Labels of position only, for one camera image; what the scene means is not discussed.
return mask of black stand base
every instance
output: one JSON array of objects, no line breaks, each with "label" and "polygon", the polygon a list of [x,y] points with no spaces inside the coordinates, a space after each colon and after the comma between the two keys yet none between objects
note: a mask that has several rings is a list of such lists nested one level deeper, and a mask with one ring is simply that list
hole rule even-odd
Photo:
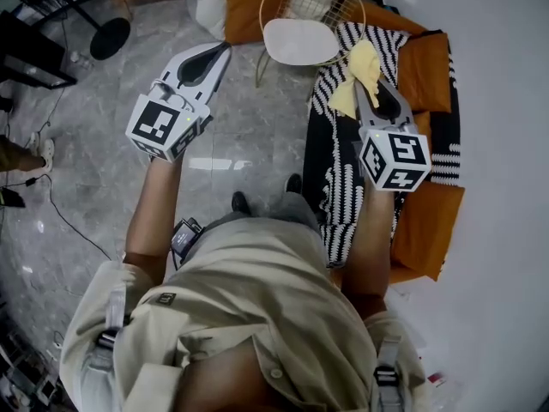
[{"label": "black stand base", "polygon": [[98,61],[112,57],[130,36],[130,23],[125,18],[114,18],[97,31],[89,46],[92,57]]}]

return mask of pillow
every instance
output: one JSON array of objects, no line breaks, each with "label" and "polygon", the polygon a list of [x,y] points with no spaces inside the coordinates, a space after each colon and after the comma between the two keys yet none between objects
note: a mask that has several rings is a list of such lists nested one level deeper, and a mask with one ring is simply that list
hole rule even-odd
[{"label": "pillow", "polygon": [[[349,6],[351,15],[348,20],[362,23],[362,9],[360,6],[356,3]],[[408,18],[404,18],[403,16],[377,6],[374,3],[363,1],[362,6],[364,7],[364,12],[366,14],[366,24],[371,26],[377,26],[381,29],[390,31],[406,31],[412,35],[420,35],[427,30],[418,23],[414,23],[413,21],[408,20]]]},{"label": "pillow", "polygon": [[429,112],[414,114],[413,121],[418,126],[418,132],[427,137],[427,145],[429,146],[429,155],[432,155],[431,114]]},{"label": "pillow", "polygon": [[[225,40],[233,45],[263,41],[259,25],[262,0],[226,0]],[[276,17],[281,0],[265,0],[263,25]]]},{"label": "pillow", "polygon": [[404,267],[402,264],[391,261],[391,270],[389,271],[389,284],[411,281],[423,276],[415,270]]},{"label": "pillow", "polygon": [[451,112],[446,33],[410,39],[401,48],[398,91],[413,111]]},{"label": "pillow", "polygon": [[396,225],[391,263],[436,281],[452,238],[465,190],[424,181],[410,192]]},{"label": "pillow", "polygon": [[190,17],[216,39],[225,39],[225,0],[186,0]]}]

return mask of black cable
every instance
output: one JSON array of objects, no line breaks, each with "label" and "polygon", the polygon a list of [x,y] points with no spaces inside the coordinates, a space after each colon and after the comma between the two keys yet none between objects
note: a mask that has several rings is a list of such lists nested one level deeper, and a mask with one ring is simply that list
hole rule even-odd
[{"label": "black cable", "polygon": [[11,185],[4,185],[3,188],[11,188],[12,186],[23,186],[23,185],[26,185],[27,182],[22,182],[22,183],[12,183]]},{"label": "black cable", "polygon": [[[9,113],[7,114],[6,126],[3,129],[3,133],[9,139],[9,134],[11,133],[11,127],[9,126]],[[8,186],[8,182],[9,182],[9,171],[6,172],[6,183],[4,188]],[[3,230],[3,222],[5,218],[6,218],[6,207],[2,206],[2,220],[0,221],[0,245],[2,244],[2,230]]]},{"label": "black cable", "polygon": [[[57,101],[55,102],[55,105],[53,106],[53,108],[51,109],[50,114],[48,115],[48,119],[45,120],[45,122],[42,124],[40,129],[37,131],[39,136],[40,136],[40,133],[42,132],[42,130],[45,128],[46,125],[51,127],[51,122],[50,122],[51,116],[53,116],[53,113],[55,112],[55,109],[57,108],[57,104],[59,103],[59,101],[63,97],[63,94],[65,93],[65,89],[66,89],[66,87],[63,87],[63,89],[61,90],[61,94],[57,98]],[[26,148],[28,146],[29,142],[31,142],[30,137],[28,138],[27,143],[25,143],[25,145],[23,145],[23,148]]]},{"label": "black cable", "polygon": [[175,270],[179,270],[178,269],[178,262],[175,259],[175,253],[174,253],[172,248],[170,249],[170,252],[172,253],[173,267],[175,268]]},{"label": "black cable", "polygon": [[82,238],[84,238],[89,244],[93,245],[96,249],[98,249],[101,253],[103,253],[103,255],[105,255],[105,257],[111,261],[111,257],[109,257],[106,252],[101,248],[99,247],[98,245],[96,245],[90,238],[86,237],[85,235],[83,235],[76,227],[74,227],[72,224],[70,224],[67,219],[61,215],[61,212],[59,212],[59,209],[57,208],[57,205],[53,202],[53,196],[52,196],[52,191],[53,191],[53,182],[51,181],[51,177],[48,175],[48,174],[42,174],[40,177],[38,177],[36,180],[38,179],[42,179],[42,177],[46,177],[48,180],[50,180],[50,202],[51,204],[53,205],[53,208],[56,210],[57,212],[57,215],[59,215],[59,217],[61,218],[61,220],[63,220],[65,223],[67,223],[67,225],[72,229],[74,230],[76,233],[78,233]]},{"label": "black cable", "polygon": [[[67,55],[69,54],[69,42],[67,41],[67,32],[65,31],[64,20],[61,20],[61,27],[63,28],[63,38],[64,38],[64,42],[65,42],[65,54],[64,54],[64,57],[63,57],[64,69],[67,70],[66,68],[67,68]],[[66,89],[66,87],[63,87],[63,89],[61,90],[61,94],[57,98],[57,101],[56,101],[55,105],[53,106],[53,108],[51,109],[50,114],[48,115],[48,119],[45,120],[45,122],[42,124],[42,126],[38,130],[38,135],[39,136],[40,136],[40,133],[42,132],[42,130],[45,128],[46,125],[51,127],[51,122],[50,122],[51,116],[53,116],[53,113],[55,112],[55,110],[57,108],[57,104],[59,103],[59,101],[63,97],[63,94],[65,93],[65,89]],[[26,148],[29,142],[31,142],[30,137],[28,138],[27,143],[25,143],[25,145],[23,145],[23,148]]]},{"label": "black cable", "polygon": [[[61,336],[61,342],[57,342],[56,341],[56,336]],[[63,345],[63,342],[65,341],[65,336],[63,334],[61,334],[59,331],[57,330],[54,330],[53,331],[53,342],[54,343],[59,343],[60,345]]]},{"label": "black cable", "polygon": [[50,203],[51,205],[53,206],[53,208],[56,210],[57,212],[57,215],[59,215],[59,218],[61,218],[61,220],[63,220],[67,226],[69,226],[72,230],[74,230],[76,233],[78,233],[82,238],[84,238],[89,244],[93,245],[96,249],[98,249],[101,253],[103,253],[103,255],[105,255],[105,257],[111,261],[111,257],[109,257],[106,252],[101,248],[99,247],[98,245],[96,245],[90,238],[88,238],[87,236],[83,235],[82,232],[80,232],[76,227],[74,227],[72,224],[70,224],[67,219],[61,214],[61,212],[59,211],[59,208],[57,207],[57,205],[55,204],[55,202],[53,201],[53,181],[51,180],[51,177],[48,175],[48,174],[42,174],[41,176],[37,177],[37,178],[31,178],[29,180],[27,180],[25,183],[19,183],[17,185],[11,185],[11,186],[22,186],[22,185],[25,185],[26,187],[28,186],[32,186],[34,185],[38,180],[42,179],[43,177],[46,177],[48,180],[50,180]]}]

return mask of backpack strap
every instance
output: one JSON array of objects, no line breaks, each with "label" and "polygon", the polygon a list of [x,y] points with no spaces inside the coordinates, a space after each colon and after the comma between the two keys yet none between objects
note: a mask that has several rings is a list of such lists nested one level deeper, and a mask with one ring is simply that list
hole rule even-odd
[{"label": "backpack strap", "polygon": [[400,380],[396,373],[396,356],[400,343],[399,336],[387,336],[379,348],[377,368],[374,371],[379,389],[377,412],[404,412],[404,403],[399,391]]},{"label": "backpack strap", "polygon": [[114,376],[114,342],[124,327],[126,286],[117,285],[106,308],[106,329],[90,347],[81,369],[81,412],[121,410]]}]

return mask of yellow cloth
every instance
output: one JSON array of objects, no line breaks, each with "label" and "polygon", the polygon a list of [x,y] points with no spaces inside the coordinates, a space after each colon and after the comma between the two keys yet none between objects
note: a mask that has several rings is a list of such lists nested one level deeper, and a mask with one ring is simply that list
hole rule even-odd
[{"label": "yellow cloth", "polygon": [[379,57],[374,45],[367,39],[362,39],[351,49],[347,73],[347,79],[337,86],[328,105],[330,108],[356,119],[353,91],[355,79],[358,78],[366,87],[374,107],[379,107],[379,102],[377,102],[377,80],[381,75]]}]

